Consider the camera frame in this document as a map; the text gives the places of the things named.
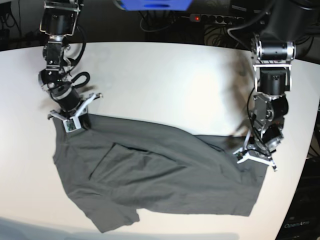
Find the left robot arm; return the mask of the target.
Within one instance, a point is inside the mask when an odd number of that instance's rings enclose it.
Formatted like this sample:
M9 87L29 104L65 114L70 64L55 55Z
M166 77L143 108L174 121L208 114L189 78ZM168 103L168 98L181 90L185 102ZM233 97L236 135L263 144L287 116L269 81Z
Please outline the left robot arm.
M289 111L286 93L292 89L296 42L319 10L318 0L271 0L251 20L227 30L231 38L246 47L233 32L266 20L263 29L254 32L249 46L254 88L248 98L254 105L246 110L250 127L243 146L233 153L239 164L251 160L277 171L272 154L284 138L282 130Z

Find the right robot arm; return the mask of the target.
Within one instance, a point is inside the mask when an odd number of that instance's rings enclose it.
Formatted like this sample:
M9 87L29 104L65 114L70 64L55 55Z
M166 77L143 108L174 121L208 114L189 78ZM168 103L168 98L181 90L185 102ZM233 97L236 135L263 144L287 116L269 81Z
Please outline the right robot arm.
M82 59L87 45L84 30L78 25L83 6L82 0L46 0L39 26L40 32L48 36L42 52L46 66L38 74L39 85L60 107L58 111L52 110L48 118L60 120L66 133L89 129L88 106L102 97L100 93L92 93L84 98L78 92L89 83L91 76L88 72L80 72L68 79ZM75 31L80 32L82 46L77 58L73 59L65 56L70 49L66 37L73 36Z

